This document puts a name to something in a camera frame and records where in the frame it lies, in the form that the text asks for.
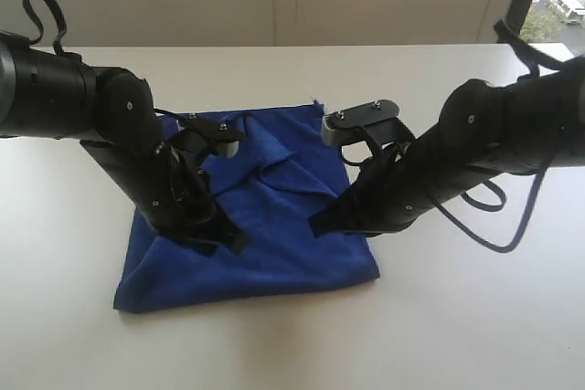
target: table surface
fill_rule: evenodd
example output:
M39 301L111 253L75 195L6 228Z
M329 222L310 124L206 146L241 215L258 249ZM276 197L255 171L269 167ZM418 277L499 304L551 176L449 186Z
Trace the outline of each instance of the table surface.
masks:
M147 78L172 111L312 99L332 111L388 98L416 134L467 79L504 85L523 72L505 46L80 52ZM373 283L133 316L112 309L131 202L74 141L1 141L0 157L0 388L585 387L585 169L549 173L509 255L430 212L370 240L381 271ZM504 213L449 207L504 243L531 179L498 181L510 198Z

